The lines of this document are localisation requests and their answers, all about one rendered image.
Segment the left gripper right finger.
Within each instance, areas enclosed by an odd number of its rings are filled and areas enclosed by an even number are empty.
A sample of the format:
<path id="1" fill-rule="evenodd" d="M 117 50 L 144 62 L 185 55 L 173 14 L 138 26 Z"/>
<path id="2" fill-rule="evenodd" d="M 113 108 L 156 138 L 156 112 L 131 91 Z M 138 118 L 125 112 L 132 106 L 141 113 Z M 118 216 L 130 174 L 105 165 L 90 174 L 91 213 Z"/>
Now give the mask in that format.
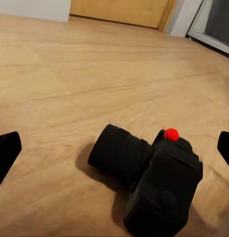
<path id="1" fill-rule="evenodd" d="M 217 149 L 229 165 L 229 132 L 221 132 L 218 140 Z"/>

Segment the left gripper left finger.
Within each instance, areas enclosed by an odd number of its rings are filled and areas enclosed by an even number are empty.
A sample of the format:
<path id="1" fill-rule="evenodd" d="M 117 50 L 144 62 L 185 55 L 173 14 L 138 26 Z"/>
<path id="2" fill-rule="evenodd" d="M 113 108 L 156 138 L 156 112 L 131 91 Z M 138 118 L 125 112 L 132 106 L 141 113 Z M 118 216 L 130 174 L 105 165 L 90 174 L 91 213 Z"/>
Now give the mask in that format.
<path id="1" fill-rule="evenodd" d="M 21 140 L 17 131 L 0 135 L 0 184 L 21 150 Z"/>

